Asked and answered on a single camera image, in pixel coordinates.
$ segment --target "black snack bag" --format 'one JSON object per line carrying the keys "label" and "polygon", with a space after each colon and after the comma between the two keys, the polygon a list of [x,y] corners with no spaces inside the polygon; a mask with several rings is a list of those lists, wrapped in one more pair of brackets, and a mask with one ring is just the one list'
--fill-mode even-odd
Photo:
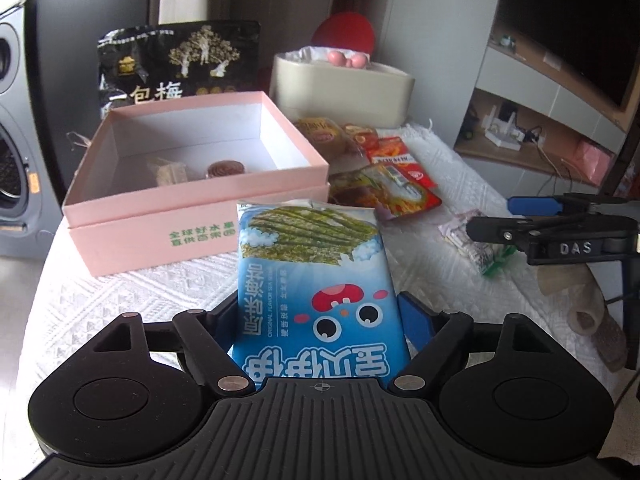
{"label": "black snack bag", "polygon": [[256,89],[258,22],[120,28],[98,41],[100,111],[148,101]]}

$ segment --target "washing machine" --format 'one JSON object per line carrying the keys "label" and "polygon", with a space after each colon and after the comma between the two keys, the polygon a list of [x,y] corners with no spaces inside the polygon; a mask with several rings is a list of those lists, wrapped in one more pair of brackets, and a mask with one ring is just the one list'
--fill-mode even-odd
{"label": "washing machine", "polygon": [[34,12],[34,0],[0,10],[0,256],[44,258],[62,220],[34,118]]}

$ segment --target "metal screw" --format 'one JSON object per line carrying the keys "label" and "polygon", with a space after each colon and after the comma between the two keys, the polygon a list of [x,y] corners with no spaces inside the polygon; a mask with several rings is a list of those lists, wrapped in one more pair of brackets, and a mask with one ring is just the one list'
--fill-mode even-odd
{"label": "metal screw", "polygon": [[426,383],[422,377],[417,375],[401,375],[394,381],[394,384],[399,390],[413,392],[423,388]]}
{"label": "metal screw", "polygon": [[239,392],[248,385],[249,381],[239,375],[228,375],[218,381],[218,387],[226,392]]}

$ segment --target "table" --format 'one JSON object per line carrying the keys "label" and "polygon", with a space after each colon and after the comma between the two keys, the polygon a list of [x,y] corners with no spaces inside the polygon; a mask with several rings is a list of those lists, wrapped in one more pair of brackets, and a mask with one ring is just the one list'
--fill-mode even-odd
{"label": "table", "polygon": [[[542,296],[536,270],[515,254],[491,279],[479,276],[445,243],[438,225],[454,213],[480,208],[489,216],[508,215],[504,198],[468,167],[431,130],[408,124],[398,131],[414,157],[438,184],[443,205],[382,229],[396,291],[408,290],[435,310],[452,308],[479,322],[502,322],[510,312],[526,314],[559,341],[614,395],[628,374],[611,374],[587,338],[566,323],[568,296]],[[44,266],[26,327],[16,387],[10,394],[0,455],[0,478],[25,476],[42,454],[31,433],[27,405],[42,380],[114,317],[131,310],[146,322],[170,320],[188,308],[210,310],[236,289],[234,253],[220,254],[114,276],[92,278],[66,228],[60,225]],[[172,355],[155,359],[176,365]],[[606,455],[640,462],[640,410],[629,396],[616,416]]]}

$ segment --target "television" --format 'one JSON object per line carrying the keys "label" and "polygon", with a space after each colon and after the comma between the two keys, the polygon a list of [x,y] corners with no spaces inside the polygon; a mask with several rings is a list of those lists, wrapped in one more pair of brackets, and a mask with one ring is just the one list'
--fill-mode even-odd
{"label": "television", "polygon": [[500,0],[497,20],[626,105],[639,59],[640,0]]}

